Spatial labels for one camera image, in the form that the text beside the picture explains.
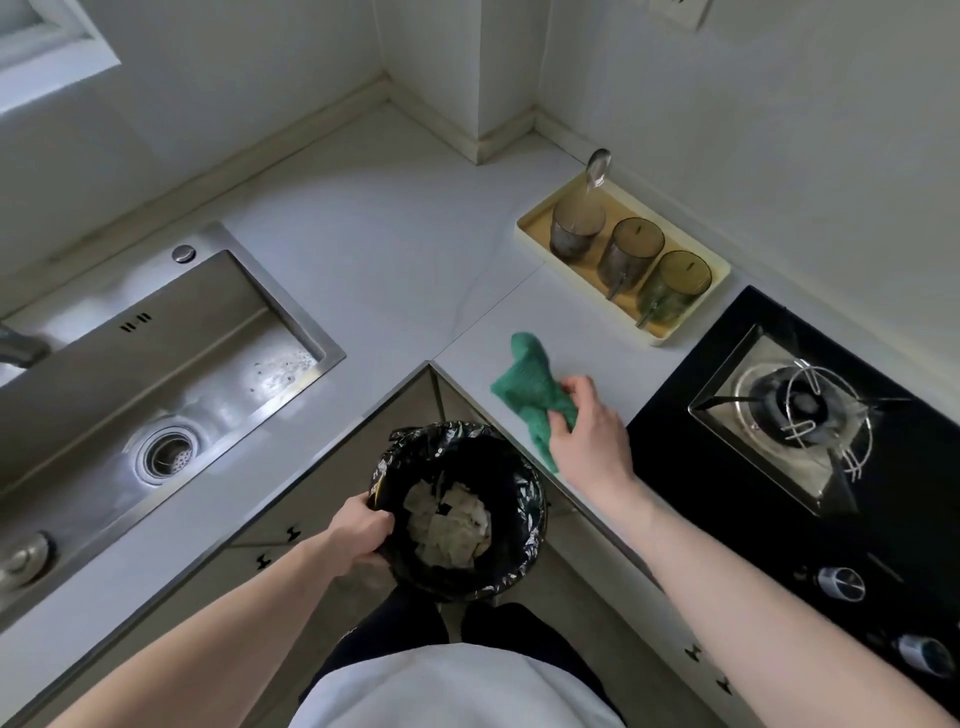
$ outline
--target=sink overflow hole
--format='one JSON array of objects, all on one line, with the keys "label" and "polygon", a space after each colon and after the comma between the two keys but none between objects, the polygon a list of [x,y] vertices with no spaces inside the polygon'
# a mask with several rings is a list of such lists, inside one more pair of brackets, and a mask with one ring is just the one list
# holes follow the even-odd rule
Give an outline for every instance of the sink overflow hole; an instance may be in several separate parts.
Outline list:
[{"label": "sink overflow hole", "polygon": [[[154,317],[151,316],[149,313],[136,314],[136,320],[139,321],[141,324],[146,324],[148,321],[152,321],[153,319]],[[120,325],[120,328],[124,330],[126,333],[133,333],[133,330],[136,329],[136,324],[132,321],[126,321]]]}]

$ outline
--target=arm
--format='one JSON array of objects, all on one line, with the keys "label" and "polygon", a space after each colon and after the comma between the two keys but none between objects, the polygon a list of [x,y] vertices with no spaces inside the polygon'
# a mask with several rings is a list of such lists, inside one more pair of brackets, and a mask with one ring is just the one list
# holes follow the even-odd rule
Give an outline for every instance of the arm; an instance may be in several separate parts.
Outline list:
[{"label": "arm", "polygon": [[393,530],[366,500],[349,498],[324,533],[133,655],[51,728],[239,726],[333,577]]},{"label": "arm", "polygon": [[634,476],[627,432],[593,382],[563,382],[572,433],[551,412],[564,477],[646,561],[710,655],[769,728],[956,728],[934,700],[762,571],[658,506]]}]

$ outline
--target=person's right hand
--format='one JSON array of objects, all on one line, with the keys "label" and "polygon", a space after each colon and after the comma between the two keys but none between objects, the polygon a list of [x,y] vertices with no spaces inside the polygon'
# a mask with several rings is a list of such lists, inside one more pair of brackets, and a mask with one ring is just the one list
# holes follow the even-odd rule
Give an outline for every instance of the person's right hand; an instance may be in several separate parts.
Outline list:
[{"label": "person's right hand", "polygon": [[619,415],[597,397],[588,376],[563,379],[561,385],[577,405],[577,424],[570,432],[559,412],[550,418],[550,453],[578,491],[612,520],[628,501],[649,496],[634,475],[627,430]]},{"label": "person's right hand", "polygon": [[356,561],[367,559],[394,530],[394,514],[367,506],[366,492],[349,497],[334,515],[325,534],[337,544],[337,572],[345,574]]}]

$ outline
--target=sink drain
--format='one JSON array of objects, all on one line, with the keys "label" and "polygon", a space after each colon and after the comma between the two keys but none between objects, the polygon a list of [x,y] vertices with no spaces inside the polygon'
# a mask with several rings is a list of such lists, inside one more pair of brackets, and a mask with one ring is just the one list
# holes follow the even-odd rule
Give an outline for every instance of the sink drain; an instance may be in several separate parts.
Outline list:
[{"label": "sink drain", "polygon": [[157,439],[147,450],[144,466],[153,477],[179,473],[193,458],[193,443],[178,432]]},{"label": "sink drain", "polygon": [[137,474],[148,483],[159,485],[183,470],[199,451],[200,442],[192,430],[164,427],[141,446],[136,458]]}]

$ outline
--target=faucet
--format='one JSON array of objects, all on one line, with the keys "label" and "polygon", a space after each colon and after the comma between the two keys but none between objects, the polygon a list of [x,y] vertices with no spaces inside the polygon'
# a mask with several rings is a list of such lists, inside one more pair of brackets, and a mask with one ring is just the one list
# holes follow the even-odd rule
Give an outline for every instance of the faucet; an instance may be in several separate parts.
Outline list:
[{"label": "faucet", "polygon": [[29,369],[50,353],[50,345],[35,336],[24,336],[0,324],[0,363]]}]

